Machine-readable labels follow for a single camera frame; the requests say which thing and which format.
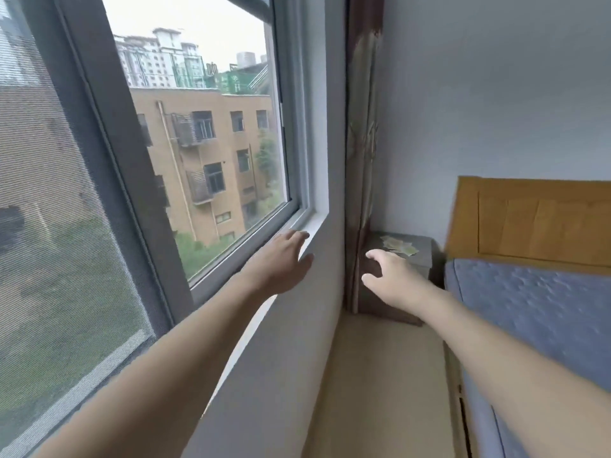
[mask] white wall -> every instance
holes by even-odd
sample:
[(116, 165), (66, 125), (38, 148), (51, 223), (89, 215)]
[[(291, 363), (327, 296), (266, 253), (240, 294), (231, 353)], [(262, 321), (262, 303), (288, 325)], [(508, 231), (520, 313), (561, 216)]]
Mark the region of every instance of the white wall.
[(386, 0), (372, 224), (441, 246), (458, 175), (611, 179), (611, 0)]
[(325, 217), (305, 280), (279, 296), (210, 404), (183, 457), (299, 458), (343, 294), (344, 0), (307, 0), (315, 204)]

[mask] person's left hand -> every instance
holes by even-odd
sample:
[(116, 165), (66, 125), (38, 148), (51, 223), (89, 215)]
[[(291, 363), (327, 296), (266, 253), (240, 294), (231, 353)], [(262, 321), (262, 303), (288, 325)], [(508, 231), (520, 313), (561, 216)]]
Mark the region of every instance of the person's left hand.
[(299, 251), (309, 237), (306, 231), (288, 230), (277, 234), (245, 263), (239, 274), (266, 297), (293, 289), (314, 261), (313, 254), (299, 260)]

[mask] curtain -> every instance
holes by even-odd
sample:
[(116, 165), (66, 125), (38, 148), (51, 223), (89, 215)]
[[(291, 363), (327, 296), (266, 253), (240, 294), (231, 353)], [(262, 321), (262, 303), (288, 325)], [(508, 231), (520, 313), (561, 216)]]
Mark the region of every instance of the curtain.
[(384, 0), (348, 0), (345, 302), (358, 312), (359, 251), (369, 231), (378, 120), (376, 81)]

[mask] floor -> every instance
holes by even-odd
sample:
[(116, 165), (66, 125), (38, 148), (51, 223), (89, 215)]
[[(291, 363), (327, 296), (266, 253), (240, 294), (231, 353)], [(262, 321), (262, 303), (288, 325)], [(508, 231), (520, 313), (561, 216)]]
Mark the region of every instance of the floor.
[(303, 458), (453, 458), (441, 339), (342, 314)]

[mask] outstretched arm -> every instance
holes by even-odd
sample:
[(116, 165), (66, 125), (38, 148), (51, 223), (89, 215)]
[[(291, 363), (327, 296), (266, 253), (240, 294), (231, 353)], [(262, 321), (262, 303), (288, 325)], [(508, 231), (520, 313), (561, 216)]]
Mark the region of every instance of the outstretched arm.
[(179, 457), (261, 304), (298, 284), (303, 231), (279, 234), (204, 306), (100, 390), (37, 458)]
[(472, 313), (401, 257), (371, 250), (363, 283), (446, 341), (531, 458), (611, 456), (611, 394)]

